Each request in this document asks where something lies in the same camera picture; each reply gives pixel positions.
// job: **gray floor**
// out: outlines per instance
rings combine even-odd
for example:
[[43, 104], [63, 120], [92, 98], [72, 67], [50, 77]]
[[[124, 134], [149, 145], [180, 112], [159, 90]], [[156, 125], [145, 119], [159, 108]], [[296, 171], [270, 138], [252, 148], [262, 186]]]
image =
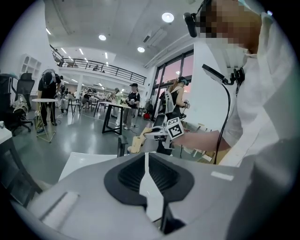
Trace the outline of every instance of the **gray floor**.
[[[15, 147], [25, 168], [34, 178], [55, 184], [71, 152], [117, 154], [118, 135], [102, 134], [106, 111], [102, 109], [95, 117], [90, 110], [85, 112], [85, 109], [82, 109], [81, 113], [76, 111], [72, 117], [69, 111], [68, 115], [59, 116], [61, 112], [56, 109], [56, 117], [61, 123], [58, 121], [58, 126], [53, 127], [48, 122], [48, 127], [55, 128], [56, 131], [51, 143], [37, 138], [34, 126], [31, 127], [30, 133], [23, 127], [16, 131], [17, 136], [13, 137]], [[34, 112], [30, 112], [27, 118], [33, 119], [33, 117]], [[115, 122], [115, 119], [110, 118], [110, 122]], [[139, 135], [145, 127], [151, 127], [151, 124], [151, 121], [138, 117], [136, 120], [138, 128], [131, 129]], [[123, 130], [123, 135], [130, 144], [135, 136], [132, 131]], [[176, 147], [172, 154], [179, 157], [180, 147]], [[191, 156], [183, 150], [182, 158], [191, 159]]]

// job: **office chair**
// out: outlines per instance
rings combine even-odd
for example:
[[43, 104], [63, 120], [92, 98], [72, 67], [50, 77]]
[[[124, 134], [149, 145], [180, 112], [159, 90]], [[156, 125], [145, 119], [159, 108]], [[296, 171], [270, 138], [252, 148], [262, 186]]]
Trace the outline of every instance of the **office chair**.
[[[31, 109], [29, 97], [30, 97], [30, 93], [33, 88], [33, 85], [35, 83], [35, 81], [32, 80], [31, 75], [32, 75], [31, 73], [24, 73], [21, 75], [21, 78], [18, 80], [17, 90], [15, 90], [14, 87], [12, 86], [12, 90], [15, 93], [15, 101], [18, 99], [18, 94], [23, 94], [23, 96], [26, 99], [29, 111]], [[15, 131], [21, 126], [27, 128], [28, 132], [30, 132], [31, 129], [28, 126], [26, 126], [25, 124], [30, 123], [30, 125], [32, 126], [33, 122], [27, 121], [27, 119], [24, 116], [25, 112], [22, 109], [18, 109], [15, 112], [13, 112], [13, 111], [14, 111], [13, 109], [9, 110], [9, 113], [13, 113], [13, 115], [16, 117], [15, 123], [13, 123], [10, 126], [12, 135], [15, 136]]]

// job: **recessed ceiling light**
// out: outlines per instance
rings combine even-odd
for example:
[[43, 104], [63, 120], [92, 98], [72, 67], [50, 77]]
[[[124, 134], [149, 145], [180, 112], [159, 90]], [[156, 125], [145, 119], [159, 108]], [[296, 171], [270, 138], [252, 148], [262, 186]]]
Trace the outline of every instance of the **recessed ceiling light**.
[[171, 23], [174, 21], [174, 16], [172, 13], [164, 13], [161, 17], [166, 23]]
[[143, 53], [145, 51], [145, 49], [143, 47], [138, 47], [137, 50], [140, 52], [140, 53]]
[[99, 39], [102, 40], [102, 41], [105, 41], [105, 40], [106, 40], [106, 36], [104, 36], [104, 35], [99, 35]]

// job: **black t-shirt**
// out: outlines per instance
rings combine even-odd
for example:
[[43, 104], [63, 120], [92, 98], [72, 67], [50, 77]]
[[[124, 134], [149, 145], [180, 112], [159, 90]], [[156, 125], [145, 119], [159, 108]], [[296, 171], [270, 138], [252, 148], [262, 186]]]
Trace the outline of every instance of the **black t-shirt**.
[[[141, 101], [140, 94], [138, 92], [135, 92], [135, 93], [130, 92], [130, 94], [128, 95], [128, 98], [129, 98], [129, 100], [134, 99], [135, 102]], [[133, 104], [133, 105], [128, 104], [128, 106], [130, 106], [131, 108], [137, 108], [137, 104]]]
[[56, 84], [61, 83], [60, 77], [56, 76], [56, 82], [52, 82], [47, 88], [44, 88], [43, 80], [38, 83], [38, 90], [42, 91], [42, 98], [54, 98], [56, 94]]

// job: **ceiling light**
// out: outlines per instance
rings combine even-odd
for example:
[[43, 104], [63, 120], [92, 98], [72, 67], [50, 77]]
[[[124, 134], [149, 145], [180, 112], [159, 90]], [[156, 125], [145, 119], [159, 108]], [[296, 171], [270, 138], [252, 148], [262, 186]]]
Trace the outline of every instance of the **ceiling light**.
[[174, 20], [172, 13], [164, 13], [161, 17], [166, 23], [171, 23]]
[[104, 36], [104, 35], [99, 35], [99, 39], [102, 40], [102, 41], [105, 41], [105, 40], [106, 40], [106, 36]]
[[143, 53], [145, 51], [145, 49], [143, 47], [138, 47], [137, 50], [140, 52], [140, 53]]

